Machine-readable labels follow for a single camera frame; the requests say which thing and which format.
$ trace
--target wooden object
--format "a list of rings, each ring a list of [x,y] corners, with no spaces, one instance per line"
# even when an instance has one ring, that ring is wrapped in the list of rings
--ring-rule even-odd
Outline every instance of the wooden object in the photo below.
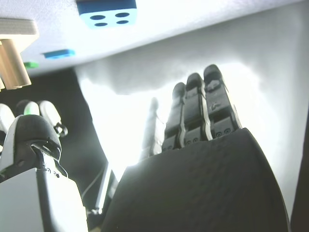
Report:
[[[34,21],[0,18],[0,75],[7,89],[31,85],[20,53],[39,33]],[[4,88],[0,80],[0,89]]]

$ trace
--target robotic hand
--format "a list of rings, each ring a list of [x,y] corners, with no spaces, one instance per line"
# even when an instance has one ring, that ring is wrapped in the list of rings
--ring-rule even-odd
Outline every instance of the robotic hand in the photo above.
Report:
[[[88,231],[79,191],[60,156],[58,135],[43,117],[14,120],[0,159],[1,231]]]

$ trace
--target blue toy piece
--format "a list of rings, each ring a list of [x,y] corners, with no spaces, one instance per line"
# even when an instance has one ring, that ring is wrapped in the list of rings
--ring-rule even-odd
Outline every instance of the blue toy piece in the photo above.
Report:
[[[46,59],[62,59],[65,57],[73,57],[75,56],[75,51],[70,49],[64,49],[54,52],[47,52],[43,54]]]
[[[81,19],[91,29],[133,25],[137,17],[135,0],[79,1],[77,8]]]

